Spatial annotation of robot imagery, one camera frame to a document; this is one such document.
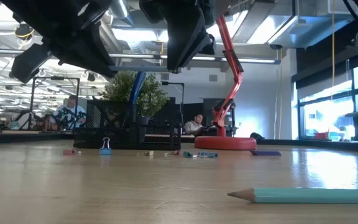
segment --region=green plant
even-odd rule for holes
[[[129,101],[136,72],[120,71],[104,87],[104,100]],[[161,89],[161,84],[154,74],[147,75],[137,98],[137,115],[152,117],[169,100],[167,93]]]

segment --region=person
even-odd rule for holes
[[[203,125],[201,124],[203,122],[203,115],[199,114],[194,117],[193,121],[189,121],[184,125],[184,129],[186,131],[186,134],[192,134],[196,136],[203,128]]]
[[[61,114],[62,112],[65,111],[64,108],[66,108],[67,110],[70,110],[73,114],[75,114],[75,105],[76,105],[76,96],[75,95],[70,95],[68,97],[67,100],[67,104],[66,105],[61,105],[59,106],[55,112],[53,112],[54,116],[58,116],[59,114]],[[79,115],[79,113],[84,113],[85,114],[85,110],[84,108],[82,108],[82,106],[78,106],[77,105],[77,116]],[[61,118],[58,118],[60,121],[63,120],[64,118],[67,118],[67,121],[71,120],[71,114],[70,113],[66,113],[65,115],[63,115]],[[75,125],[72,122],[68,123],[68,129],[73,129],[73,128],[78,128],[80,127],[81,124],[85,123],[85,118],[80,118]],[[55,119],[53,119],[52,117],[49,120],[50,125],[52,125],[52,130],[54,131],[58,131],[58,125],[55,121]]]

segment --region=light blue pencil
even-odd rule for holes
[[[247,189],[227,195],[254,203],[358,203],[358,189]]]

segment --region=hair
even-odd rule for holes
[[[76,100],[77,97],[76,97],[75,95],[70,95],[70,96],[68,97],[68,99],[69,99],[69,100]]]

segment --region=wooden table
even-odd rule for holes
[[[101,157],[95,149],[64,156],[72,144],[0,144],[0,223],[358,223],[358,205],[263,205],[226,196],[249,187],[358,188],[358,153],[263,146],[282,156],[114,150]]]

